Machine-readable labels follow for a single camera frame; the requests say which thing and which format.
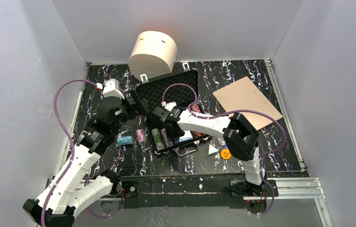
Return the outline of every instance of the white wall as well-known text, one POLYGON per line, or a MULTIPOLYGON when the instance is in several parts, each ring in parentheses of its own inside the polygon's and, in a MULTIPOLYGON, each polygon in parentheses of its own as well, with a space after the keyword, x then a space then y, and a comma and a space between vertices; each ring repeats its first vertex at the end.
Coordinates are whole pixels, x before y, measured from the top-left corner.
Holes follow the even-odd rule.
POLYGON ((53 0, 85 61, 128 63, 137 36, 167 33, 177 61, 271 58, 303 0, 53 0))
MULTIPOLYGON (((22 205, 54 174, 65 138, 52 99, 85 66, 51 0, 0 0, 0 227, 35 226, 22 205)), ((80 86, 60 95, 66 123, 80 86)))
POLYGON ((335 226, 356 226, 356 1, 305 0, 273 61, 335 226))

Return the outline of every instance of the metal clip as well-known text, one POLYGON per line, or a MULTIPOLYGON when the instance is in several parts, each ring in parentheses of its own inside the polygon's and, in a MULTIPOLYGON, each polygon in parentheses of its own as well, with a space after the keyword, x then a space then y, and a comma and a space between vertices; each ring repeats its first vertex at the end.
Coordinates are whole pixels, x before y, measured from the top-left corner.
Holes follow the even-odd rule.
POLYGON ((147 74, 141 74, 141 75, 140 75, 140 78, 141 78, 141 82, 143 82, 143 83, 147 83, 147 82, 148 82, 148 80, 147 80, 147 74))
POLYGON ((187 62, 182 62, 183 70, 184 71, 189 71, 189 63, 187 62))
POLYGON ((182 156, 185 156, 185 155, 188 155, 188 154, 191 154, 191 153, 194 153, 194 152, 198 151, 199 150, 199 145, 196 144, 196 148, 195 149, 192 149, 192 150, 186 149, 186 150, 187 150, 187 152, 185 152, 183 154, 179 154, 179 150, 176 150, 175 152, 176 152, 177 156, 182 157, 182 156))

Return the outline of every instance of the orange poker chip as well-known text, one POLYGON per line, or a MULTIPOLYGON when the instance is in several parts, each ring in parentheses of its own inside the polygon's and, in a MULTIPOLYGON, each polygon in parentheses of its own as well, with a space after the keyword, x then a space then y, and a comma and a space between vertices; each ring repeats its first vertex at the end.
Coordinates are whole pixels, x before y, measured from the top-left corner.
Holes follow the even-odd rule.
POLYGON ((232 155, 231 155, 231 152, 229 152, 228 149, 224 149, 224 150, 221 151, 221 157, 222 157, 223 159, 230 159, 231 156, 232 156, 232 155))

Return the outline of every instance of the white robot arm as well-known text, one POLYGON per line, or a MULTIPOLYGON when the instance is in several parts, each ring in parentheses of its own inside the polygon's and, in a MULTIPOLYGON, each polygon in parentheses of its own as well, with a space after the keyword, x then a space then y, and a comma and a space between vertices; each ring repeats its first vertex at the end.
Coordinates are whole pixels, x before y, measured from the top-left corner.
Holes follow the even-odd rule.
MULTIPOLYGON (((146 103, 139 100, 139 96, 132 95, 135 104, 130 104, 118 90, 118 81, 112 79, 105 82, 103 100, 97 108, 95 118, 86 125, 84 131, 77 138, 75 157, 67 160, 60 173, 52 183, 36 199, 28 199, 23 209, 34 222, 41 225, 41 212, 44 201, 55 185, 61 173, 71 162, 70 168, 55 185, 45 208, 45 224, 47 227, 70 227, 74 219, 90 204, 115 190, 120 177, 112 171, 106 170, 91 184, 74 193, 89 168, 99 160, 105 150, 115 141, 120 129, 120 123, 133 119, 136 111, 140 114, 147 112, 146 103)), ((162 128, 166 128, 171 135, 180 135, 184 131, 198 131, 224 138, 231 154, 243 161, 246 181, 261 188, 265 170, 260 165, 259 148, 257 145, 258 132, 240 113, 233 117, 218 117, 215 119, 200 119, 193 116, 186 107, 167 104, 165 109, 156 107, 149 120, 162 128)))

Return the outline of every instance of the plywood sheet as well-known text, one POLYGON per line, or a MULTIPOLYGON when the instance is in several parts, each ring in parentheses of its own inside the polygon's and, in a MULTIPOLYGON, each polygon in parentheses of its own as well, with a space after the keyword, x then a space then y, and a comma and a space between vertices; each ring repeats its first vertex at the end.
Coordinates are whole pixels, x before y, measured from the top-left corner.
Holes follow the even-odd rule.
MULTIPOLYGON (((282 118, 282 114, 263 95, 263 93, 248 78, 242 78, 213 93, 218 102, 228 112, 232 110, 248 109, 265 113, 275 120, 282 118)), ((271 120, 253 113, 242 113, 257 129, 272 123, 271 120)))

